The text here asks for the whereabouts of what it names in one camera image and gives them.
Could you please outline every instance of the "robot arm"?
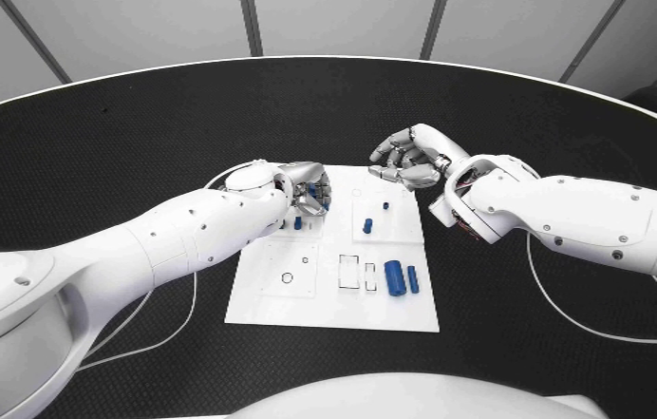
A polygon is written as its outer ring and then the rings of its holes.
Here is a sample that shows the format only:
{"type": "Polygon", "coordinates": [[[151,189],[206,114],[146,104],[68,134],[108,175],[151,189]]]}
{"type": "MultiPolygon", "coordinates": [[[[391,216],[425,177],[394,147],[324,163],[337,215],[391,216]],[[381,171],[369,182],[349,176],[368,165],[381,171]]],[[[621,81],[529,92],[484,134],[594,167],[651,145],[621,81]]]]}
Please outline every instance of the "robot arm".
{"type": "Polygon", "coordinates": [[[489,243],[520,228],[551,250],[656,275],[656,191],[613,181],[540,178],[512,156],[470,157],[425,124],[394,134],[370,159],[389,152],[386,167],[369,168],[383,180],[414,190],[445,175],[445,191],[430,211],[448,227],[458,224],[489,243]]]}
{"type": "Polygon", "coordinates": [[[0,254],[0,417],[33,417],[62,390],[124,306],[212,266],[281,226],[321,217],[321,164],[258,161],[219,189],[199,189],[144,215],[53,248],[0,254]]]}

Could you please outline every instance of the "gray wall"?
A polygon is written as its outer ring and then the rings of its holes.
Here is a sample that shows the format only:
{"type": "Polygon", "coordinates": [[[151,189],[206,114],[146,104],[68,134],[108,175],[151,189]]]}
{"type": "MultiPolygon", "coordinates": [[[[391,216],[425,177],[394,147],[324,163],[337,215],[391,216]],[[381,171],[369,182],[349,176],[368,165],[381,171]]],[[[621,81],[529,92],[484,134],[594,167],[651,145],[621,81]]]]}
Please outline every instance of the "gray wall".
{"type": "MultiPolygon", "coordinates": [[[[264,55],[414,59],[422,55],[555,81],[565,80],[571,68],[568,83],[617,97],[657,80],[657,0],[12,3],[74,81],[144,67],[251,56],[260,47],[264,55]],[[585,45],[592,45],[587,53],[585,45]]],[[[0,99],[56,84],[0,10],[0,99]]]]}

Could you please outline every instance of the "blue battery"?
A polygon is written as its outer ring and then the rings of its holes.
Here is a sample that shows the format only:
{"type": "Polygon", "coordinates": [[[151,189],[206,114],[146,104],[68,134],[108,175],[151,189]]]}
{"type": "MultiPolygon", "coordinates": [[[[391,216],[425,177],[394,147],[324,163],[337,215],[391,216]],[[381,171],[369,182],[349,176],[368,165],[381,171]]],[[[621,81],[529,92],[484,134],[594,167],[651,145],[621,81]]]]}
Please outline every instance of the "blue battery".
{"type": "Polygon", "coordinates": [[[366,219],[366,225],[363,226],[363,232],[369,234],[372,232],[372,218],[366,219]]]}
{"type": "Polygon", "coordinates": [[[411,286],[411,292],[417,294],[421,291],[418,284],[418,274],[415,273],[415,265],[408,266],[408,284],[411,286]]]}
{"type": "Polygon", "coordinates": [[[398,260],[389,260],[385,264],[388,292],[391,295],[406,294],[406,283],[404,281],[404,272],[401,271],[401,263],[398,260]]]}

